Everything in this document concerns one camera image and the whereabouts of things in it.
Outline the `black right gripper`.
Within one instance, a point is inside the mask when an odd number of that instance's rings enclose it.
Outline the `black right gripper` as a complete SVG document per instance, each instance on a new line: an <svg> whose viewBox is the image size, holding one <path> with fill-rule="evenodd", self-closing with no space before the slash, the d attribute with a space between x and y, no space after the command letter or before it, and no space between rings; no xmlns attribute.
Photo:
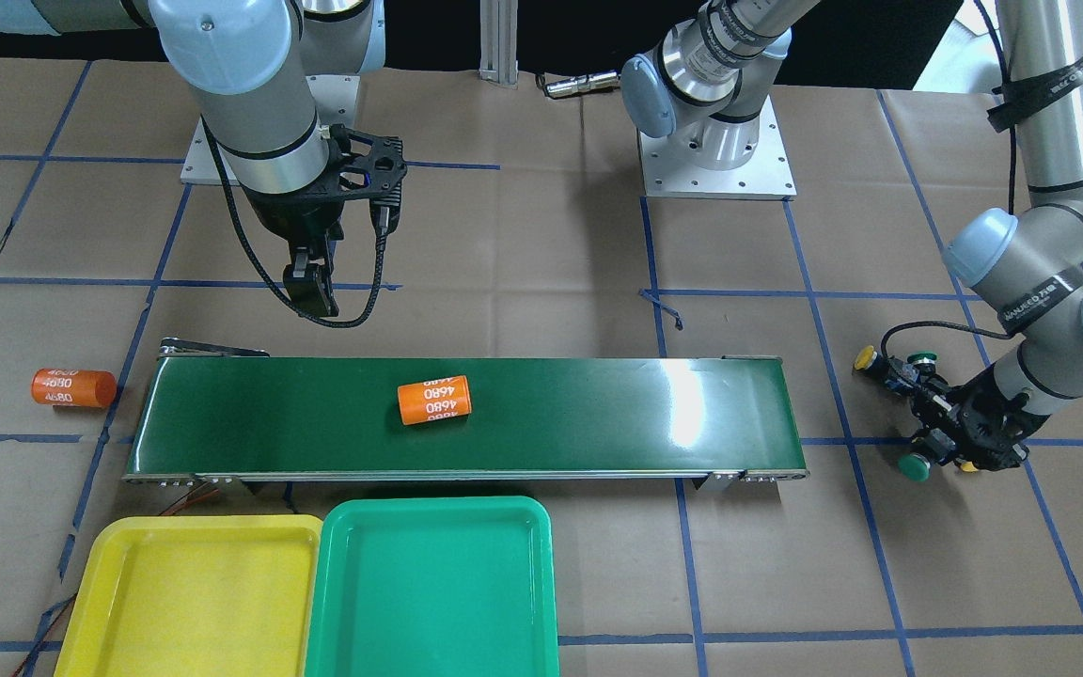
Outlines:
<svg viewBox="0 0 1083 677"><path fill-rule="evenodd" d="M343 192L339 183L313 183L284 194L245 188L262 226L287 244L284 291L297 309L319 318L338 316L330 243L343 237Z"/></svg>

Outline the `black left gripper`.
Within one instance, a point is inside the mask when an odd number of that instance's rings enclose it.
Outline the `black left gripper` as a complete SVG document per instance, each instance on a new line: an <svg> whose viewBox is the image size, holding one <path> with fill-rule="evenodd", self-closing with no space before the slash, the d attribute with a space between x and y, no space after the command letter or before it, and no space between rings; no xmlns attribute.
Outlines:
<svg viewBox="0 0 1083 677"><path fill-rule="evenodd" d="M1031 389L1001 393L993 370L951 386L935 372L919 372L914 386L914 454L927 466L963 463L977 470L1016 468L1028 458Z"/></svg>

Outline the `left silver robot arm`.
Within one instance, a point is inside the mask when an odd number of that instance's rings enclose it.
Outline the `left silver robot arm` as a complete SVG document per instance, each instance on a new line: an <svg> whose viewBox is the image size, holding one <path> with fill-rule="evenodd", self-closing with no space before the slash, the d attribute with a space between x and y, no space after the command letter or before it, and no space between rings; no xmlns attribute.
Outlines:
<svg viewBox="0 0 1083 677"><path fill-rule="evenodd" d="M755 134L811 1L706 1L619 69L637 131L691 142L693 162L728 170L743 151L709 157L731 127ZM1012 135L1028 206L977 214L947 244L947 270L997 313L996 339L1017 347L970 381L950 385L932 353L898 359L865 347L854 372L906 398L919 428L898 466L1000 471L1023 465L1027 440L1083 398L1083 1L999 1L1001 102L987 113Z"/></svg>

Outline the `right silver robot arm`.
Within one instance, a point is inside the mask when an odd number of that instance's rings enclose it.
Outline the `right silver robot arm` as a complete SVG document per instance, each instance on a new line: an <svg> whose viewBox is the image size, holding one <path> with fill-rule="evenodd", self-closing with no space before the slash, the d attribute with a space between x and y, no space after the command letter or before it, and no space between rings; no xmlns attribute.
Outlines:
<svg viewBox="0 0 1083 677"><path fill-rule="evenodd" d="M388 235L397 227L407 165L396 136L353 149L343 123L322 123L309 80L353 76L384 64L380 1L0 1L0 32L60 36L153 27L183 77L229 218L259 278L282 304L325 327L369 318L383 284ZM259 222L287 243L282 283L259 265L230 181L242 185ZM341 321L330 245L342 239L348 201L369 205L375 261L369 297Z"/></svg>

